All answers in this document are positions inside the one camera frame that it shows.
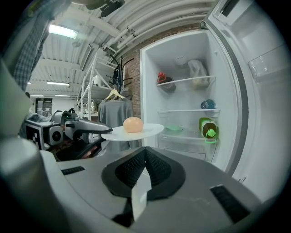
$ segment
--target white plate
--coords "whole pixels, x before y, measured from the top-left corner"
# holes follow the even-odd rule
[[[144,124],[144,128],[139,133],[128,133],[124,130],[123,126],[113,128],[112,132],[103,133],[101,137],[108,141],[117,141],[117,142],[124,142],[124,141],[133,141],[139,140],[146,137],[151,137],[156,134],[159,134],[164,130],[164,127],[160,124]]]

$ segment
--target fluorescent light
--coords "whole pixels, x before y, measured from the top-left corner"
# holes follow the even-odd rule
[[[55,95],[55,96],[70,97],[69,95]]]
[[[78,35],[77,31],[74,31],[65,27],[56,26],[56,25],[50,25],[49,32],[54,33],[54,34],[64,35],[73,39],[76,39]]]
[[[63,86],[69,86],[70,84],[67,82],[46,82],[47,84],[52,84],[52,85],[63,85]]]

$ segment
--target plaid shirt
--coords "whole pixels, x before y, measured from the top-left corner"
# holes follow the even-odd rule
[[[70,5],[68,0],[36,0],[22,13],[20,19],[3,49],[5,53],[20,30],[36,17],[33,29],[25,40],[17,60],[13,77],[23,91],[26,90],[31,73],[42,54],[44,42],[49,35],[49,23]]]

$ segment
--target clothes hanger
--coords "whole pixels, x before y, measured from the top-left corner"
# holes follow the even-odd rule
[[[117,99],[117,96],[114,96],[110,101],[113,101],[113,100],[115,100],[115,99]]]
[[[108,100],[108,99],[109,99],[110,97],[112,97],[113,95],[118,96],[120,99],[124,99],[124,98],[125,98],[125,97],[123,97],[122,95],[120,95],[120,94],[118,93],[117,90],[113,89],[113,90],[109,93],[108,97],[106,97],[106,99]]]

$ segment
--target black vent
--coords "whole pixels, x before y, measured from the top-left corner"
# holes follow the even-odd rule
[[[81,166],[78,166],[78,167],[72,167],[72,168],[64,169],[64,170],[62,170],[62,173],[64,175],[69,175],[69,174],[73,174],[73,173],[80,172],[80,171],[83,171],[83,170],[85,170],[85,168],[83,168]]]
[[[128,187],[133,188],[145,168],[145,150],[119,165],[115,175]]]
[[[145,167],[150,175],[152,187],[163,183],[171,174],[171,166],[150,151],[147,151],[145,157]]]
[[[237,223],[249,215],[250,212],[223,185],[212,187],[210,191],[222,205],[233,223]]]

